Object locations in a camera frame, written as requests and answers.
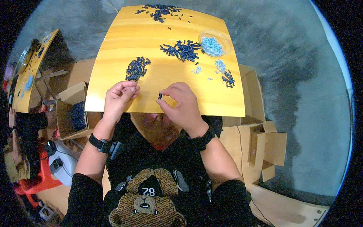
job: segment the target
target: chair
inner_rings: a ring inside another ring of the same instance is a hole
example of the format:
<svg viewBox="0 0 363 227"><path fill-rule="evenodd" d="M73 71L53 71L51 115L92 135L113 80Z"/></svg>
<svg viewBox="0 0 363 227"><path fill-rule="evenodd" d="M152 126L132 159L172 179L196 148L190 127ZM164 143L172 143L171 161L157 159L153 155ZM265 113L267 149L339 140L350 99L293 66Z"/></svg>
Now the chair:
<svg viewBox="0 0 363 227"><path fill-rule="evenodd" d="M38 203L33 200L32 195L37 194L38 192L41 192L45 189L51 189L62 185L59 180L54 180L52 178L49 167L49 158L44 145L39 146L39 152L40 173L38 174L37 178L22 179L19 181L19 184L14 187L14 190L18 195L27 196L33 207L37 207Z"/></svg>

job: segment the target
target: concrete floor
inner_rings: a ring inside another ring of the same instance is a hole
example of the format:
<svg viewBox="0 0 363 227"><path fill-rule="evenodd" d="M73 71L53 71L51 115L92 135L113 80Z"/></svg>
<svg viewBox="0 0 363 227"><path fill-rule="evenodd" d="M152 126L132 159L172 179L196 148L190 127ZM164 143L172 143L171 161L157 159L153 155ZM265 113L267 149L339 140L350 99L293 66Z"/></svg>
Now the concrete floor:
<svg viewBox="0 0 363 227"><path fill-rule="evenodd" d="M265 188L330 205L338 192L350 143L350 111L337 58L309 1L71 1L43 0L9 57L17 61L31 38L60 28L76 61L96 57L122 6L170 4L222 18L238 62L256 68L266 117L287 132L285 166Z"/></svg>

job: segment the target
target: cardboard box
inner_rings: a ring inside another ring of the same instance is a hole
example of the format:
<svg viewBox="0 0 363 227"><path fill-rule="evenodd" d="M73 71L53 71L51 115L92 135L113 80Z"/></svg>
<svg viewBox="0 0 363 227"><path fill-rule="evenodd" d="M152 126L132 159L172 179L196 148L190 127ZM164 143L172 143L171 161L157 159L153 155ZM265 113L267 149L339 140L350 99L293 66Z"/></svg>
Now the cardboard box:
<svg viewBox="0 0 363 227"><path fill-rule="evenodd" d="M286 154L286 133L278 133L273 121L251 126L248 162L255 170L262 170L265 182L275 176L274 165L283 166Z"/></svg>
<svg viewBox="0 0 363 227"><path fill-rule="evenodd" d="M90 135L98 121L99 112L85 112L86 127L75 131L72 122L72 106L86 100L87 87L85 82L74 85L59 93L61 100L57 100L57 123L61 139L74 139Z"/></svg>
<svg viewBox="0 0 363 227"><path fill-rule="evenodd" d="M238 65L241 73L246 117L223 117L223 127L261 124L265 122L262 90L256 71L246 65Z"/></svg>

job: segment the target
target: wooden table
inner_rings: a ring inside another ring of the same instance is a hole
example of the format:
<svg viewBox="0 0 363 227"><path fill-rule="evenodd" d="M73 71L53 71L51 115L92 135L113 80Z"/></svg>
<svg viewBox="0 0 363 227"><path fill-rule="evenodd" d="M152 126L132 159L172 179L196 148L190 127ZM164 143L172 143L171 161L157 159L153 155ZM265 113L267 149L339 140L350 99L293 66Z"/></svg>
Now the wooden table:
<svg viewBox="0 0 363 227"><path fill-rule="evenodd" d="M34 52L30 58L28 65L26 66L24 72L19 75L18 81L16 82L15 91L14 91L14 99L13 99L13 106L12 108L15 109L17 112L28 113L29 112L29 103L30 103L30 95L32 93L33 86L36 81L37 73L40 69L40 65L46 55L47 50L49 49L50 44L52 43L53 39L59 32L59 29L52 32L52 36L49 40L44 43L46 37L41 40L42 46L37 52ZM38 53L44 46L44 50L42 51L41 55L38 56ZM33 84L29 91L24 91L24 85L27 83L29 76L33 76Z"/></svg>
<svg viewBox="0 0 363 227"><path fill-rule="evenodd" d="M154 21L150 16L155 9L149 7L146 12L135 14L141 6L123 7L110 26L98 52L91 74L85 111L103 112L106 91L115 83L125 80L126 69L136 57L149 58L151 65L146 65L147 73L138 81L140 94L126 112L162 113L158 99L159 91L174 82L187 83L198 99L202 115L244 117L244 98L237 58L232 46L228 55L219 58L202 54L200 50L198 66L201 73L191 72L195 63L182 62L175 56L168 56L160 46L174 46L177 40L198 42L198 36L205 29L214 29L222 33L231 42L227 27L222 19L193 10L182 9L178 16L165 15L164 23ZM221 59L231 71L235 86L227 88L222 83L222 74L216 74L215 60ZM171 106L176 103L163 96Z"/></svg>

